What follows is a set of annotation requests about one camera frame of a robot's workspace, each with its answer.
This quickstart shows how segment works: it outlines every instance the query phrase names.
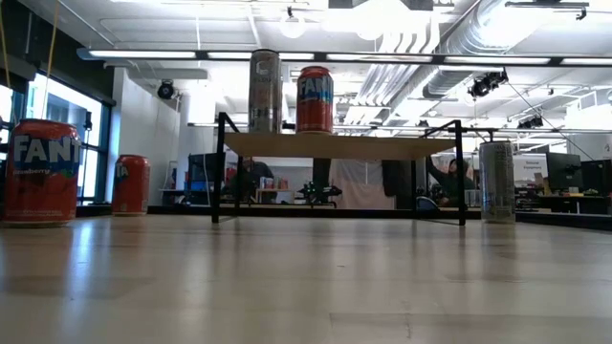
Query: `wooden floor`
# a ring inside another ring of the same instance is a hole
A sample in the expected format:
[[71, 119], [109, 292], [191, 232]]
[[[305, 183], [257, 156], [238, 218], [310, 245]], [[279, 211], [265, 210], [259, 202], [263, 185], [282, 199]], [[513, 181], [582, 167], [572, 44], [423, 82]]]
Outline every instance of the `wooden floor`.
[[209, 217], [0, 229], [0, 343], [610, 343], [612, 235]]

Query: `ceiling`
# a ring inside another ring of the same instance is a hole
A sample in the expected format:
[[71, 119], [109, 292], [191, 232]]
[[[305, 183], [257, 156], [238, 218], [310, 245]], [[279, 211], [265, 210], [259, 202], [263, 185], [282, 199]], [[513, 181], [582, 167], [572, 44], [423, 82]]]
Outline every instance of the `ceiling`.
[[[52, 20], [54, 1], [20, 0], [37, 14]], [[376, 25], [392, 21], [398, 0], [380, 1], [379, 10], [364, 14], [355, 30], [364, 27], [376, 30]], [[77, 13], [118, 49], [155, 50], [246, 50], [270, 48], [280, 51], [326, 51], [326, 52], [372, 52], [381, 48], [383, 40], [365, 40], [355, 32], [338, 32], [345, 29], [338, 25], [338, 15], [348, 10], [328, 10], [327, 0], [309, 1], [308, 6], [295, 6], [295, 15], [305, 19], [305, 31], [299, 38], [289, 38], [282, 33], [280, 19], [286, 15], [282, 6], [247, 7], [224, 5], [186, 6], [155, 2], [113, 2], [110, 0], [62, 0], [66, 7]], [[576, 20], [575, 12], [547, 14], [546, 19], [533, 32], [514, 45], [510, 54], [612, 54], [612, 4], [607, 0], [591, 0], [588, 15]], [[454, 10], [438, 14], [440, 32], [444, 32], [473, 3], [473, 0], [454, 0]], [[81, 20], [65, 8], [60, 8], [58, 27], [94, 49], [113, 48], [100, 34], [88, 28]], [[329, 24], [337, 24], [335, 32]], [[514, 30], [512, 25], [506, 32]], [[244, 62], [181, 62], [141, 61], [140, 70], [180, 68], [205, 69], [219, 95], [221, 107], [233, 113], [247, 112], [249, 70]], [[304, 64], [285, 64], [284, 75], [299, 71]], [[335, 80], [336, 93], [357, 94], [366, 80], [371, 67], [364, 64], [330, 65]], [[466, 90], [471, 79], [456, 86], [443, 102], [431, 102], [431, 106], [417, 107], [414, 114], [396, 114], [404, 125], [415, 125], [416, 119], [424, 117], [430, 125], [448, 121], [450, 118], [465, 118], [471, 125], [501, 126], [507, 118], [521, 119], [520, 114], [530, 110], [531, 105], [543, 104], [544, 116], [553, 124], [562, 125], [568, 102], [588, 94], [591, 87], [612, 88], [612, 71], [605, 69], [554, 69], [554, 68], [509, 68], [510, 86], [502, 86], [489, 96], [480, 98], [475, 106]], [[295, 84], [285, 77], [284, 93], [290, 107], [295, 106]], [[160, 80], [150, 79], [151, 85]]]

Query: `cable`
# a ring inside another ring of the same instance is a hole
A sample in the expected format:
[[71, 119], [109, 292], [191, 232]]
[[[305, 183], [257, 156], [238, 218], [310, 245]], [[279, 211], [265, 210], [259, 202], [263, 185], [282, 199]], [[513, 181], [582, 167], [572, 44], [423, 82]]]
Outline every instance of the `cable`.
[[7, 86], [11, 87], [11, 72], [9, 72], [9, 55], [7, 54], [7, 39], [4, 35], [4, 16], [2, 14], [2, 0], [0, 0], [0, 37], [2, 37], [2, 55], [4, 57], [4, 72], [7, 74]]
[[41, 118], [45, 117], [45, 111], [47, 110], [47, 101], [49, 100], [49, 78], [51, 77], [51, 69], [54, 65], [54, 50], [55, 50], [55, 34], [57, 33], [57, 18], [59, 17], [59, 0], [55, 1], [55, 14], [54, 14], [54, 30], [51, 35], [51, 47], [49, 48], [49, 64], [47, 65], [47, 80], [45, 81], [45, 97], [43, 98], [42, 114]]
[[[527, 101], [527, 99], [525, 99], [525, 97], [524, 97], [523, 95], [521, 95], [521, 94], [520, 94], [520, 93], [519, 93], [519, 92], [518, 92], [518, 91], [515, 89], [515, 87], [514, 87], [514, 86], [513, 86], [513, 85], [512, 85], [510, 82], [508, 82], [508, 86], [512, 87], [512, 88], [513, 88], [513, 90], [516, 92], [516, 94], [517, 94], [519, 97], [521, 97], [521, 99], [523, 99], [523, 101], [524, 101], [524, 102], [525, 102], [527, 105], [529, 105], [529, 107], [530, 107], [530, 108], [532, 108], [532, 110], [534, 110], [534, 112], [536, 112], [536, 113], [537, 113], [536, 108], [535, 108], [535, 107], [534, 107], [534, 106], [533, 106], [533, 105], [532, 105], [532, 104], [531, 104], [529, 101]], [[553, 125], [553, 123], [551, 123], [551, 122], [550, 122], [548, 119], [546, 119], [544, 116], [540, 115], [540, 117], [542, 118], [542, 120], [546, 121], [546, 122], [547, 122], [547, 123], [548, 123], [548, 124], [549, 124], [551, 127], [553, 127], [553, 129], [558, 130], [558, 128], [556, 128], [556, 127]], [[595, 160], [595, 159], [593, 159], [593, 157], [591, 157], [591, 156], [590, 156], [588, 153], [586, 153], [584, 150], [582, 150], [582, 148], [580, 148], [580, 147], [579, 147], [577, 144], [573, 143], [573, 142], [572, 142], [572, 141], [571, 141], [571, 140], [570, 140], [570, 139], [569, 139], [569, 138], [568, 138], [568, 137], [567, 137], [565, 134], [563, 134], [563, 133], [561, 133], [561, 132], [559, 132], [559, 131], [557, 131], [557, 133], [558, 133], [558, 134], [560, 134], [560, 135], [561, 135], [561, 136], [562, 136], [564, 139], [566, 139], [568, 142], [572, 143], [572, 144], [573, 144], [573, 145], [574, 145], [576, 148], [578, 148], [578, 150], [579, 150], [580, 152], [582, 152], [582, 154], [584, 154], [584, 155], [585, 155], [585, 156], [586, 156], [588, 159], [590, 159], [591, 161], [594, 161], [594, 160]]]

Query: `ductwork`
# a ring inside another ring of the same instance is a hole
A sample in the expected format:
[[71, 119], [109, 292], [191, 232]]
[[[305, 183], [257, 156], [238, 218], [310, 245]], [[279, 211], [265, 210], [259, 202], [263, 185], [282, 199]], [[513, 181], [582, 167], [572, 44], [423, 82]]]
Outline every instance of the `ductwork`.
[[[532, 34], [546, 20], [547, 11], [509, 9], [507, 0], [482, 0], [435, 51], [437, 54], [504, 54]], [[422, 66], [391, 102], [391, 112], [414, 109], [406, 97], [445, 97], [472, 72], [443, 71]], [[418, 106], [418, 116], [437, 104]]]

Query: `security camera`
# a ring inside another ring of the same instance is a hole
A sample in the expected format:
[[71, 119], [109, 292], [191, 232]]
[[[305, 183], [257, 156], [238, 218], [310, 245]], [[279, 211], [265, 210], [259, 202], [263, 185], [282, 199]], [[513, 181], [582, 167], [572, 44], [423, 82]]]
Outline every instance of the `security camera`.
[[157, 90], [157, 96], [161, 99], [171, 100], [174, 99], [178, 93], [172, 84], [174, 81], [172, 80], [162, 80], [162, 85]]

